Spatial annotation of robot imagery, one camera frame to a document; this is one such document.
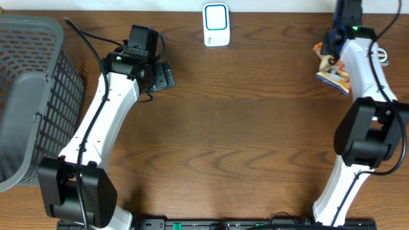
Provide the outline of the orange Kleenex tissue pack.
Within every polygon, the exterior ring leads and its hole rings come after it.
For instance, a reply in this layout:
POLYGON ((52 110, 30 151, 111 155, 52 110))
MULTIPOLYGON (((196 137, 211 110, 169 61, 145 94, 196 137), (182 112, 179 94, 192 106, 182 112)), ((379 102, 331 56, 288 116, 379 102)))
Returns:
POLYGON ((313 47, 313 52, 314 52, 320 59, 323 58, 323 55, 321 54, 322 45, 323 45, 323 42, 320 42, 320 43, 316 44, 316 45, 313 47))

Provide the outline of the large white wet-wipes pack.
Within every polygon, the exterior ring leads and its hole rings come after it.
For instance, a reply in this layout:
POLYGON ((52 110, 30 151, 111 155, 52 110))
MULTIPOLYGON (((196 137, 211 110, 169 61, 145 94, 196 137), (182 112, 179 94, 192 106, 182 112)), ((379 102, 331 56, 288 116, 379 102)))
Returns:
POLYGON ((351 90, 350 75, 345 69, 344 63, 339 60, 336 64, 331 65, 329 61, 332 59, 331 55, 319 55, 321 59, 316 78, 335 87, 342 94, 348 95, 351 90))

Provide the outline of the small dark green box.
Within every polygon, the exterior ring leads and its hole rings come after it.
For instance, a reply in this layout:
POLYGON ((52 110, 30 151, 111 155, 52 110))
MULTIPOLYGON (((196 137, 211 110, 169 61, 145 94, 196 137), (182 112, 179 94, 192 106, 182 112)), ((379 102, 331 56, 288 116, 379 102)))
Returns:
POLYGON ((378 47, 378 59, 382 67, 389 65, 389 55, 386 48, 378 47))

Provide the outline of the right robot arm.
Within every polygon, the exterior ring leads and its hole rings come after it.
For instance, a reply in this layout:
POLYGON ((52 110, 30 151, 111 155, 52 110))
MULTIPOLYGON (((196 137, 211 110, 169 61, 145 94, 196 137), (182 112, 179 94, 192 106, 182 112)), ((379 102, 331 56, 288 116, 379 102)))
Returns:
POLYGON ((334 135, 334 169, 313 204, 312 223, 319 227, 349 227, 347 211, 365 180, 396 172, 406 157, 408 104, 385 78, 383 33, 363 26, 362 16, 361 0, 338 0, 332 29, 314 47, 321 59, 316 77, 353 97, 334 135))

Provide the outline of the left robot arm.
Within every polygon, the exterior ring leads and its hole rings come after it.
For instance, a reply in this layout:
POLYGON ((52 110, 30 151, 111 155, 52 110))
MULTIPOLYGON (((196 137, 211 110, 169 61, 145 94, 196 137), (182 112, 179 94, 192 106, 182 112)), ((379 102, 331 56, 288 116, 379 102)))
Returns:
POLYGON ((152 101, 153 92, 176 84, 158 44, 165 44, 160 33, 133 25, 129 39, 105 58, 96 58, 101 75, 82 122, 58 157, 45 157, 38 167, 48 216, 83 229, 132 227, 133 216, 118 206, 107 168, 124 119, 139 96, 146 93, 152 101))

